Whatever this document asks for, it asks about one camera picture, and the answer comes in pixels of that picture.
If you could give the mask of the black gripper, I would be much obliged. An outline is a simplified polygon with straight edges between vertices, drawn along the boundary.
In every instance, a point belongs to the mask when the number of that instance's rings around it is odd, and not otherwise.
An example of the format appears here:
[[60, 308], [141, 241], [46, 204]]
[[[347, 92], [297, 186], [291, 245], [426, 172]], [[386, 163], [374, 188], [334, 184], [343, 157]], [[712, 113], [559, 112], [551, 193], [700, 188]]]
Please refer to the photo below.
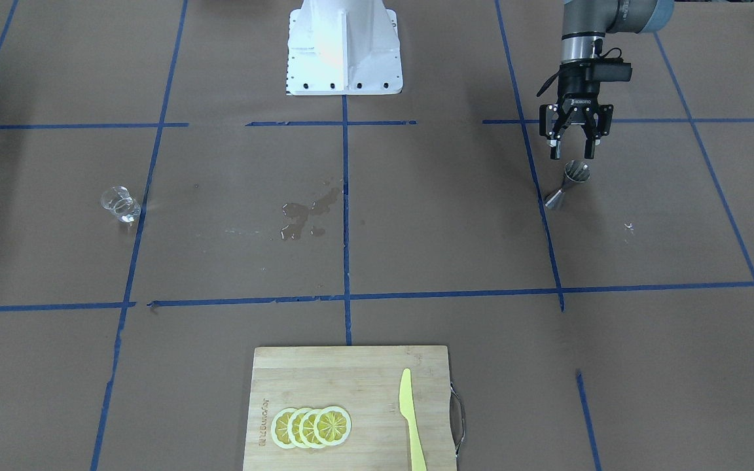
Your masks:
[[569, 126], [583, 127], [584, 159], [593, 159], [598, 139], [609, 134], [613, 106], [599, 104], [602, 83], [587, 80], [593, 61], [562, 63], [539, 89], [539, 95], [543, 95], [557, 84], [556, 101], [539, 108], [541, 136], [550, 139], [550, 159], [562, 157], [562, 140]]

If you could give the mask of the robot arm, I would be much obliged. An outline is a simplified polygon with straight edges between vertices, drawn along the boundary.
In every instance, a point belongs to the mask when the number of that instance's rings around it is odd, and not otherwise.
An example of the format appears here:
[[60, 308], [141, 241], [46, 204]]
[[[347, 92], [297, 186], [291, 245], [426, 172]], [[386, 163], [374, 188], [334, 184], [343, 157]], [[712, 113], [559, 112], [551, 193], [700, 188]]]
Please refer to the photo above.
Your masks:
[[632, 64], [622, 54], [611, 56], [605, 38], [616, 33], [658, 32], [672, 18], [674, 1], [565, 1], [562, 21], [562, 59], [537, 96], [553, 84], [556, 101], [539, 107], [539, 133], [547, 140], [551, 159], [562, 157], [567, 129], [584, 132], [584, 159], [611, 131], [615, 107], [601, 103], [603, 83], [629, 82]]

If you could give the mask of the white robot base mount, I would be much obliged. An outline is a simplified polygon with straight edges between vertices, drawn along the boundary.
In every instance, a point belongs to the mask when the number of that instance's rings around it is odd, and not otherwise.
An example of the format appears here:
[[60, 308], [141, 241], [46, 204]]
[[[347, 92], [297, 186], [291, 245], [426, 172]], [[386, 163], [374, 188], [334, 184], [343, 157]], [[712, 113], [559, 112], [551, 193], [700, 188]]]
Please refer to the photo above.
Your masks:
[[382, 1], [304, 1], [289, 13], [285, 93], [388, 96], [404, 88], [396, 12]]

